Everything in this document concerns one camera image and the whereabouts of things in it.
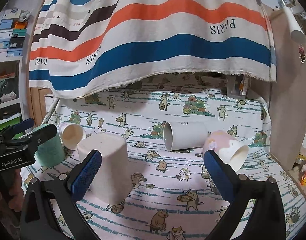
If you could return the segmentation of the left hand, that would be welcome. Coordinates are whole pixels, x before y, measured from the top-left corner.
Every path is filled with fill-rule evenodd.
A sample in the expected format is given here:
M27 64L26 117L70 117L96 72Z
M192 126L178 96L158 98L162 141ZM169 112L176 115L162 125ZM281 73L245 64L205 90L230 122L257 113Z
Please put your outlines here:
M24 191L21 187L22 177L20 175L20 171L21 171L20 168L13 171L14 182L12 186L9 188L9 195L12 198L8 202L8 207L15 212L20 212L22 210L22 205L24 202ZM1 207L2 200L3 200L3 196L0 192L0 207Z

